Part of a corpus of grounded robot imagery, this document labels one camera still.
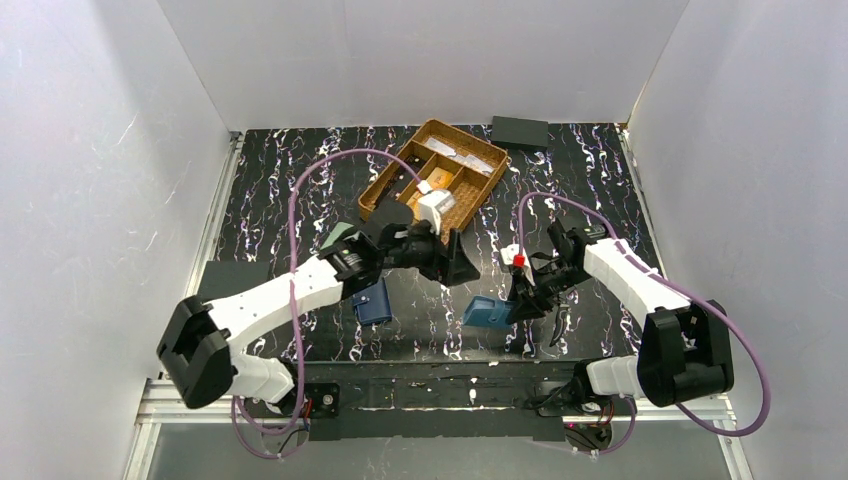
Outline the light blue card holder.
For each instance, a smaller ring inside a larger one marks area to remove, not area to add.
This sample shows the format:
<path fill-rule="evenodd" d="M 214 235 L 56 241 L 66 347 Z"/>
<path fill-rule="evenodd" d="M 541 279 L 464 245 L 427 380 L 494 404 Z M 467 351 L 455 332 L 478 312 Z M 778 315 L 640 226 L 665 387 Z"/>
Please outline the light blue card holder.
<path fill-rule="evenodd" d="M 462 324 L 469 327 L 508 329 L 514 303 L 498 298 L 474 296 L 466 307 Z"/>

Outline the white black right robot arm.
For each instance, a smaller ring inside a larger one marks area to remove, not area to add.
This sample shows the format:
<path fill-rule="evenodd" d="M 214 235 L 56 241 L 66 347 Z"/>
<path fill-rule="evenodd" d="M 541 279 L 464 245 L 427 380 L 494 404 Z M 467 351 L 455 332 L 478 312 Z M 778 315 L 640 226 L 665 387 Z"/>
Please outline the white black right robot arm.
<path fill-rule="evenodd" d="M 642 330 L 637 354 L 579 362 L 565 399 L 628 396 L 665 407 L 733 387 L 730 332 L 716 302 L 700 306 L 662 284 L 625 241 L 609 237 L 602 226 L 565 229 L 554 221 L 547 234 L 553 254 L 528 255 L 517 244 L 500 251 L 512 280 L 507 323 L 542 318 L 563 307 L 569 290 L 596 280 Z"/>

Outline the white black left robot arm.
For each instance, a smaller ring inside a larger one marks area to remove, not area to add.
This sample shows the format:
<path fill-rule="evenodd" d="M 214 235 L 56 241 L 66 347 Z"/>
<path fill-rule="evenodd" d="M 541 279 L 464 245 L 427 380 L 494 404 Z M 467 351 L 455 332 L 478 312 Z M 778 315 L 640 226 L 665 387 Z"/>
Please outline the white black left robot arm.
<path fill-rule="evenodd" d="M 246 347 L 300 315 L 337 304 L 374 285 L 383 271 L 415 269 L 446 287 L 476 281 L 458 230 L 447 241 L 427 221 L 414 225 L 350 227 L 290 273 L 254 288 L 203 301 L 193 295 L 175 306 L 156 354 L 189 409 L 225 395 L 280 403 L 303 394 L 302 367 L 246 353 Z"/>

